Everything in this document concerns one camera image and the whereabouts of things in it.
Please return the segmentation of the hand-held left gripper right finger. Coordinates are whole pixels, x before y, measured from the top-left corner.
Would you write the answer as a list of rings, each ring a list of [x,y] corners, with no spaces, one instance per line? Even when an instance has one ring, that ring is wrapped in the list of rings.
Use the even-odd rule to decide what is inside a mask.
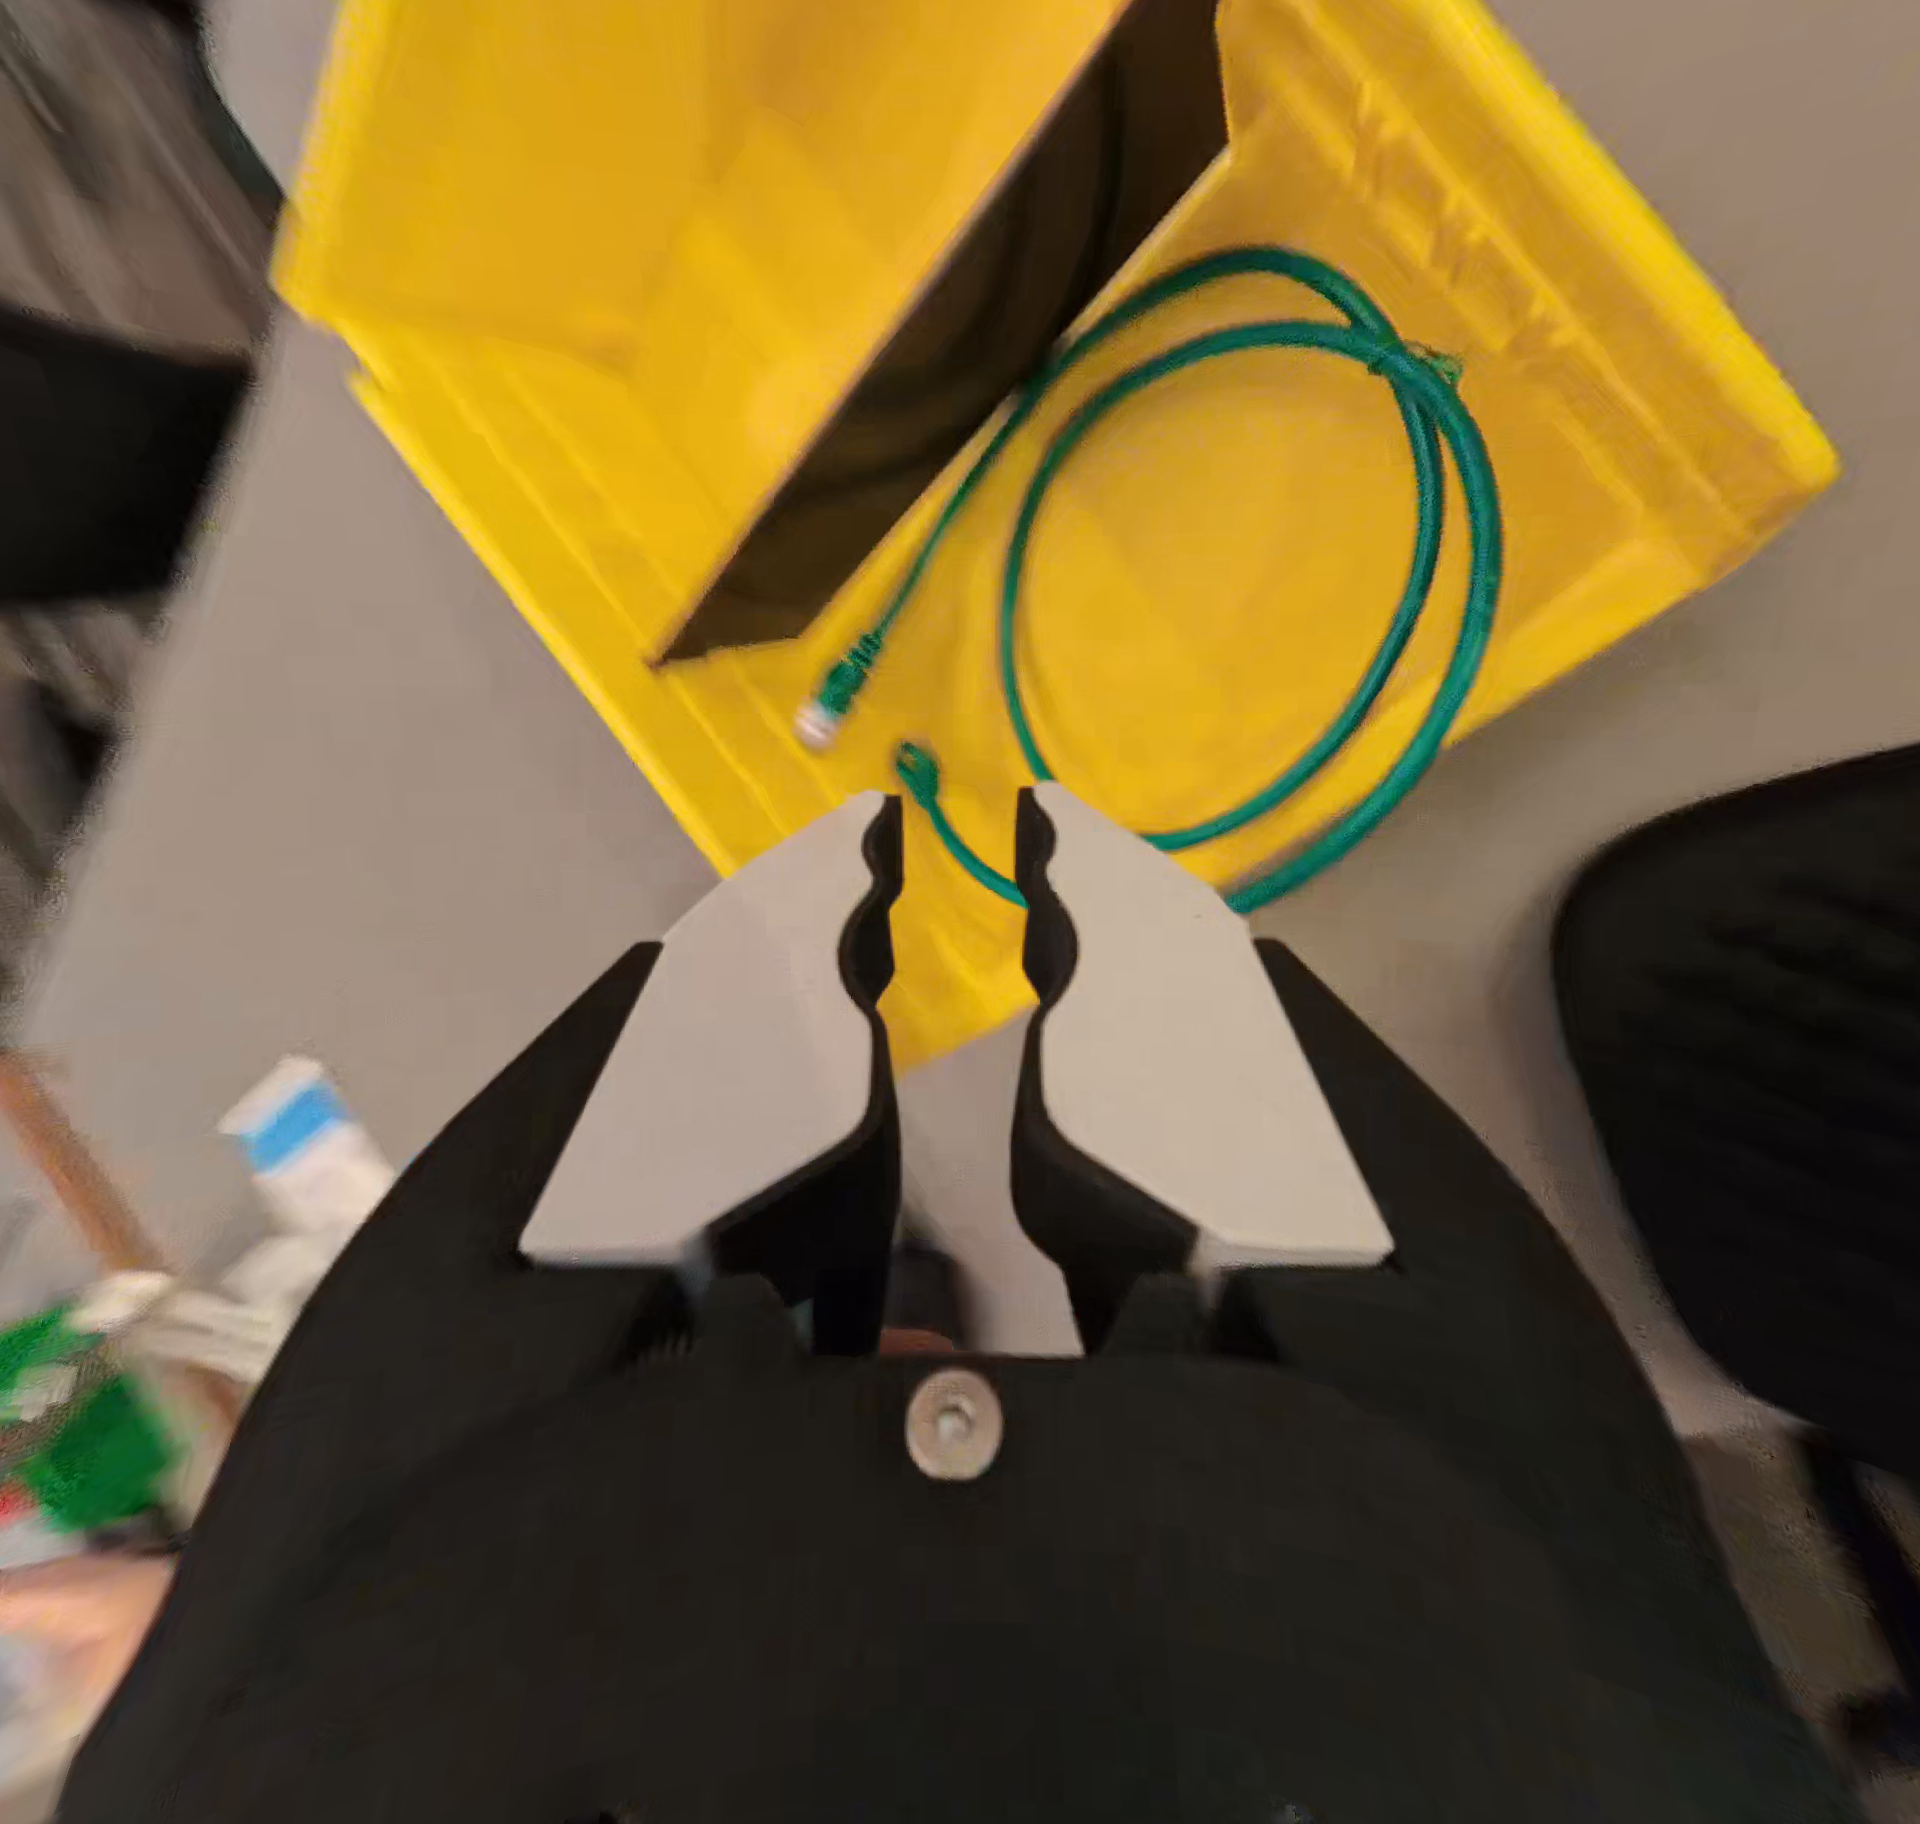
[[[1213,1306],[1263,1268],[1372,1269],[1395,1241],[1248,927],[1061,782],[1021,792],[1021,1233],[1096,1353],[1141,1283]]]

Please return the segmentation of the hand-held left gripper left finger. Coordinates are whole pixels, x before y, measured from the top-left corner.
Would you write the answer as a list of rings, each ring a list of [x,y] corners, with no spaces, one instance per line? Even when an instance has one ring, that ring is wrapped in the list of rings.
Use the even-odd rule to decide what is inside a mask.
[[[660,942],[522,1233],[545,1268],[763,1277],[829,1358],[876,1349],[902,1210],[878,1005],[902,807],[860,792]]]

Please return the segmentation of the yellow plastic bin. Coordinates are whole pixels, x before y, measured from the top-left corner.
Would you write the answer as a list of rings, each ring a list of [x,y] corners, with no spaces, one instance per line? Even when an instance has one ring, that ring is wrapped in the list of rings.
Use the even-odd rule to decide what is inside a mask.
[[[1482,0],[1220,0],[1228,148],[801,637],[655,658],[1131,0],[344,0],[280,253],[725,872],[901,749],[905,1062],[1030,1008],[1016,794],[1238,911],[1836,483]]]

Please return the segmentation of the white and blue box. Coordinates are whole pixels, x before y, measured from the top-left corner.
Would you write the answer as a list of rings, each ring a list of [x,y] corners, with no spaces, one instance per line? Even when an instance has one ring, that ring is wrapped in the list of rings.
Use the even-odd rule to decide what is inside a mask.
[[[397,1183],[331,1072],[307,1056],[282,1057],[217,1131],[239,1150],[274,1227],[293,1235],[346,1237]]]

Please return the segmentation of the wooden stick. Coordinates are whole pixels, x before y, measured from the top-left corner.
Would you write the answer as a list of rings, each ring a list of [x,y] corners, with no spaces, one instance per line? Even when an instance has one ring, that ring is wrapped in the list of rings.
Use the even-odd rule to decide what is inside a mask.
[[[63,1216],[108,1273],[169,1273],[171,1265],[44,1083],[33,1057],[2,1052],[2,1117]]]

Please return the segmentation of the green packet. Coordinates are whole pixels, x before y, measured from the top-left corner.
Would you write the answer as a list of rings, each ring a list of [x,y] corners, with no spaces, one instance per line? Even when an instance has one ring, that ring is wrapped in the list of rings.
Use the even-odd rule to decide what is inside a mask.
[[[53,1532],[89,1536],[165,1508],[175,1441],[101,1331],[70,1301],[2,1331],[2,1480]]]

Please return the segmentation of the bin divider panel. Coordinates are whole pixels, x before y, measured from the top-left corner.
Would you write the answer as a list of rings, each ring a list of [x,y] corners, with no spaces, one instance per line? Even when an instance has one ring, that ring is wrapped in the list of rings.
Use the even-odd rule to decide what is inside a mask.
[[[801,637],[1228,148],[1220,0],[1131,0],[658,670]]]

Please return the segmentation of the dark furniture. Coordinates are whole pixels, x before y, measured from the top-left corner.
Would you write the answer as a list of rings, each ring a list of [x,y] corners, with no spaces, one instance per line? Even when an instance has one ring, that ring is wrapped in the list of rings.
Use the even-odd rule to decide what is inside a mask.
[[[208,0],[2,0],[2,587],[147,596],[254,384],[284,192]]]

